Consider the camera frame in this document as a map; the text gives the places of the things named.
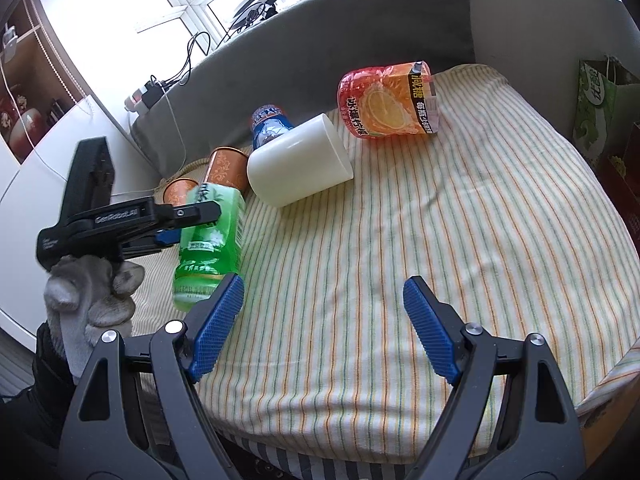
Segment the grey gloved left hand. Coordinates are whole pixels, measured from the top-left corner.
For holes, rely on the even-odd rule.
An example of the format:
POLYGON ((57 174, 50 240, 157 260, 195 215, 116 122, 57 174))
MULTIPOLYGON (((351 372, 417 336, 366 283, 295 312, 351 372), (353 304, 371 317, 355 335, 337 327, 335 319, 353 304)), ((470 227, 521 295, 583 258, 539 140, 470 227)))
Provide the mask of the grey gloved left hand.
POLYGON ((132 333, 132 295, 145 276, 143 266, 85 255, 66 256, 50 271, 43 291, 53 348, 78 382, 93 348, 107 330, 132 333))

